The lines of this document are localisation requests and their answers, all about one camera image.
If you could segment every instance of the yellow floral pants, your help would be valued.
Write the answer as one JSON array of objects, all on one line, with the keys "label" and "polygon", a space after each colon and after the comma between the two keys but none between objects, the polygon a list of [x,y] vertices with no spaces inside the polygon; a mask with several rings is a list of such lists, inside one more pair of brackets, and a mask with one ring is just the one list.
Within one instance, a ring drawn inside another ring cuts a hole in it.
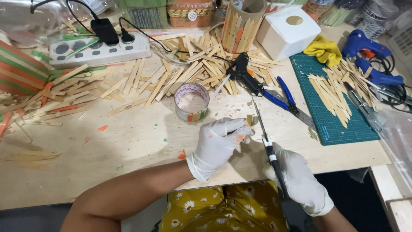
[{"label": "yellow floral pants", "polygon": [[286,232],[272,181],[172,192],[159,232]]}]

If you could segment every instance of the wooden table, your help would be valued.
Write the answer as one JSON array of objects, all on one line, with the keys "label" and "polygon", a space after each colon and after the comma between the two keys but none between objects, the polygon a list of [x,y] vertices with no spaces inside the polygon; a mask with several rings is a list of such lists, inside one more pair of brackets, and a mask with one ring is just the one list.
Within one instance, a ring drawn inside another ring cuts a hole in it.
[{"label": "wooden table", "polygon": [[[346,26],[325,28],[322,34],[338,42],[346,31],[349,34],[351,30]],[[277,66],[273,73],[286,82],[297,107],[309,113],[289,59],[281,62],[285,66]],[[155,71],[160,66],[160,58],[153,55],[145,67]],[[123,76],[122,73],[115,75],[116,80]],[[106,113],[123,104],[97,99],[89,103],[90,110],[81,119],[82,113],[61,118],[64,121],[61,127],[26,124],[23,129],[33,139],[29,149],[40,147],[62,155],[45,166],[48,170],[45,167],[42,170],[27,169],[0,159],[0,210],[72,202],[83,191],[115,176],[179,161],[178,156],[183,150],[188,154],[196,149],[203,123],[254,114],[255,109],[247,105],[250,100],[244,90],[240,95],[211,97],[205,119],[189,123],[175,114],[172,98],[155,102],[148,110],[140,105],[112,117],[107,117]],[[308,127],[292,114],[265,98],[258,98],[257,103],[272,141],[303,155],[314,173],[390,163],[379,141],[322,146],[310,138]],[[104,125],[108,126],[105,131],[98,130]],[[266,179],[261,172],[261,156],[265,155],[260,138],[262,131],[258,125],[255,130],[253,141],[235,151],[209,182],[194,180],[179,189]],[[0,151],[9,149],[9,146],[3,142]]]}]

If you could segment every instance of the yellow cloth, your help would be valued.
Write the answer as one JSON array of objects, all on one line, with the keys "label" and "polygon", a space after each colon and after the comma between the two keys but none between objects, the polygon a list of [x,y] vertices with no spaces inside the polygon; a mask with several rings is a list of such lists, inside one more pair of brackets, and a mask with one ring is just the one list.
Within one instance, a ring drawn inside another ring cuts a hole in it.
[{"label": "yellow cloth", "polygon": [[159,232],[287,232],[272,181],[172,192]]},{"label": "yellow cloth", "polygon": [[342,54],[336,43],[318,35],[309,46],[303,50],[303,53],[309,56],[316,56],[318,61],[326,63],[329,68],[340,63]]}]

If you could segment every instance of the hand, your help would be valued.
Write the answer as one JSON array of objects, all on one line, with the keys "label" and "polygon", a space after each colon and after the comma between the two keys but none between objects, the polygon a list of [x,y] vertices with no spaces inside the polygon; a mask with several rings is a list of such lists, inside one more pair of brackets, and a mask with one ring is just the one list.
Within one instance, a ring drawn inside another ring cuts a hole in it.
[{"label": "hand", "polygon": [[[296,152],[283,149],[277,143],[273,143],[273,150],[279,161],[290,198],[300,203],[305,212],[312,217],[329,213],[334,206],[333,201],[326,188],[313,176],[306,159]],[[263,157],[263,173],[274,181],[276,186],[280,186],[266,155]]]},{"label": "hand", "polygon": [[205,182],[232,156],[239,143],[252,133],[243,118],[221,118],[200,128],[196,151],[186,157],[193,177]]}]

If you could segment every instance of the green cutting mat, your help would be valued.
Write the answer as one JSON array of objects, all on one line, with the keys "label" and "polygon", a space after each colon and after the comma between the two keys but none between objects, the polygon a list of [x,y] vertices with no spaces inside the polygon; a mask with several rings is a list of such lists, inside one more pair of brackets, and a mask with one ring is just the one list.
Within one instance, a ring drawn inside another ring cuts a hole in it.
[{"label": "green cutting mat", "polygon": [[352,111],[351,119],[347,123],[348,129],[342,126],[337,116],[333,116],[326,109],[306,76],[311,73],[315,76],[319,75],[327,78],[326,73],[322,70],[325,65],[319,63],[316,57],[299,53],[291,56],[290,61],[323,146],[380,139],[379,135],[369,126],[365,118],[345,94],[345,100]]}]

